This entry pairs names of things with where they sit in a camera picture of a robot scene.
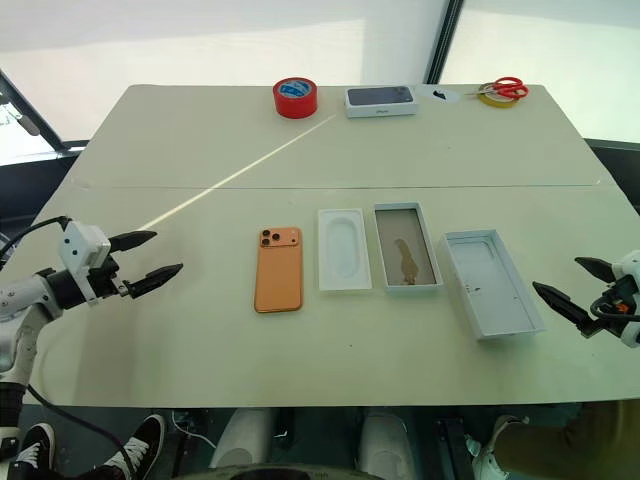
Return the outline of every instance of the white wall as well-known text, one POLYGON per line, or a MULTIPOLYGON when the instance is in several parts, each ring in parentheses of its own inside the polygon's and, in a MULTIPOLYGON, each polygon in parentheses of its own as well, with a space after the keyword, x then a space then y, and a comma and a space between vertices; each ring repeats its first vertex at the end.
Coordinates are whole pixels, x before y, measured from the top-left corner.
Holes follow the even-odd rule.
POLYGON ((640 142, 640 1, 465 0, 442 83, 545 85, 583 137, 640 142))
POLYGON ((63 140, 136 83, 419 83, 446 0, 0 0, 0 66, 63 140))

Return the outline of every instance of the white box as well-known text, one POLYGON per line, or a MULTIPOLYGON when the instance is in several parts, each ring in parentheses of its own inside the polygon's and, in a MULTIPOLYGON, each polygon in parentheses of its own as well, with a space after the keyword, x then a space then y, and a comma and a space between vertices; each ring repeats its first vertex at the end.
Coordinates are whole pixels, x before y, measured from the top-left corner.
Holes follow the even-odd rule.
POLYGON ((376 203, 373 218, 387 292, 425 291, 443 285, 419 203, 376 203), (394 219, 385 213, 407 210, 415 210, 417 218, 412 213, 408 213, 410 217, 399 213, 400 216, 394 219), (408 277, 413 277, 411 280, 415 283, 412 284, 408 277))
POLYGON ((361 117, 390 117, 394 115, 415 115, 418 113, 419 103, 416 101, 415 92, 408 86, 402 85, 398 87, 359 87, 347 88, 344 92, 344 104, 349 118, 361 117), (354 90, 378 90, 378 89, 397 89, 403 88, 408 92, 411 101, 403 101, 402 103, 367 103, 366 105, 354 105, 349 99, 349 92, 354 90))
POLYGON ((444 243, 478 340, 545 329, 496 230, 447 233, 444 243))

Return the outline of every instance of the black sneaker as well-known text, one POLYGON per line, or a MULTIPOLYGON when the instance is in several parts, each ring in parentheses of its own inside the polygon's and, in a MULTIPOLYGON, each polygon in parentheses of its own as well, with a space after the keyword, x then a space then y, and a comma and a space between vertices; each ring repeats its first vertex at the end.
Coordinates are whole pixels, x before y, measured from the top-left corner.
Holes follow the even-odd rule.
POLYGON ((164 444, 165 430, 164 418, 160 415, 148 416, 124 445, 133 464, 134 472, 129 472, 127 462, 124 461, 120 452, 107 460, 104 463, 105 466, 121 470, 126 480, 144 480, 160 455, 164 444))
POLYGON ((16 462, 23 462, 33 468, 49 471, 53 469, 53 455, 56 449, 56 436, 47 423, 39 423, 29 429, 22 442, 22 451, 16 462))

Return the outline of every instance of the black cable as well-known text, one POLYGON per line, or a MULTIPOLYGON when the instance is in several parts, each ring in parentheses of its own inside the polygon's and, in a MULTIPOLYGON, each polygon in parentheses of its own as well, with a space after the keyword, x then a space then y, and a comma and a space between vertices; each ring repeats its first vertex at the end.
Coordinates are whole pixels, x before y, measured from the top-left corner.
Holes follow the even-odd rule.
POLYGON ((600 297, 595 302, 591 304, 591 313, 596 317, 601 318, 602 320, 611 320, 613 322, 640 322, 640 316, 638 315, 628 315, 625 313, 605 313, 599 310, 600 306, 607 305, 607 299, 605 297, 600 297))
POLYGON ((122 457, 124 458, 124 461, 127 464, 127 468, 129 469, 129 472, 131 474, 131 478, 135 477, 135 469, 133 468, 131 457, 129 457, 129 454, 124 449, 124 446, 122 445, 122 443, 120 443, 120 440, 118 440, 114 434, 104 430, 103 428, 98 427, 97 425, 94 425, 93 423, 90 423, 90 422, 87 422, 86 420, 78 418, 75 415, 72 415, 65 410, 62 410, 60 407, 57 407, 53 403, 49 402, 42 395, 40 395, 38 391, 35 388, 33 388, 31 385, 27 386, 27 390, 31 395, 33 395, 33 397, 36 400, 38 400, 42 404, 43 407, 48 408, 52 412, 57 413, 61 417, 66 418, 67 420, 73 423, 77 423, 78 425, 86 428, 87 430, 91 430, 94 433, 102 435, 104 438, 106 438, 111 443, 113 443, 118 449, 118 451, 120 452, 120 454, 122 455, 122 457))
MULTIPOLYGON (((47 225, 51 225, 52 223, 60 224, 60 226, 62 227, 62 230, 64 230, 67 227, 67 223, 69 223, 70 221, 71 221, 71 218, 63 215, 61 217, 50 218, 49 220, 45 220, 44 222, 31 225, 29 228, 24 229, 19 234, 11 238, 7 242, 7 244, 0 249, 0 258, 4 257, 4 255, 9 251, 11 247, 13 247, 18 242, 18 240, 20 240, 25 235, 28 235, 29 233, 33 232, 34 230, 38 230, 39 228, 45 227, 47 225)), ((0 270, 2 270, 3 267, 4 265, 0 264, 0 270)))

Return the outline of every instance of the small black object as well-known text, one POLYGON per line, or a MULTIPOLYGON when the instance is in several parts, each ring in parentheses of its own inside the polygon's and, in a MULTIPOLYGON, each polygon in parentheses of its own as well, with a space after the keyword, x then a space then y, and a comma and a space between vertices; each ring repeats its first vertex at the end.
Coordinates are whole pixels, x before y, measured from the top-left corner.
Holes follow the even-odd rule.
POLYGON ((552 310, 555 310, 569 320, 578 327, 580 331, 583 331, 583 328, 593 324, 593 320, 591 320, 586 310, 573 303, 571 298, 565 293, 562 293, 554 287, 538 282, 533 282, 533 288, 552 310))
POLYGON ((167 267, 158 268, 151 273, 147 273, 145 278, 138 282, 130 283, 124 281, 123 283, 127 286, 131 298, 138 298, 167 283, 175 277, 180 270, 182 270, 182 267, 182 263, 169 265, 167 267))
POLYGON ((36 272, 36 275, 38 275, 39 277, 45 278, 45 277, 51 275, 52 273, 56 273, 56 271, 51 267, 47 267, 47 268, 44 268, 44 269, 40 270, 39 272, 36 272))
POLYGON ((611 264, 593 257, 576 257, 578 262, 587 272, 596 278, 599 278, 603 282, 613 283, 616 281, 616 277, 611 270, 611 264))
POLYGON ((151 232, 149 230, 121 233, 120 235, 116 235, 109 239, 109 243, 111 244, 110 252, 125 252, 127 250, 131 250, 132 248, 148 242, 156 235, 156 232, 151 232))
MULTIPOLYGON (((15 382, 0 383, 0 404, 2 405, 2 418, 0 427, 17 427, 20 411, 22 410, 22 397, 25 386, 15 382)), ((2 450, 9 450, 9 445, 2 445, 2 450)))
POLYGON ((18 437, 8 437, 3 438, 2 443, 0 443, 0 459, 7 460, 9 458, 13 458, 18 454, 18 447, 20 446, 20 442, 18 441, 18 437))
POLYGON ((38 135, 40 135, 40 129, 38 128, 38 126, 33 123, 33 120, 31 120, 26 115, 18 117, 18 125, 24 128, 24 130, 32 137, 37 137, 38 135))

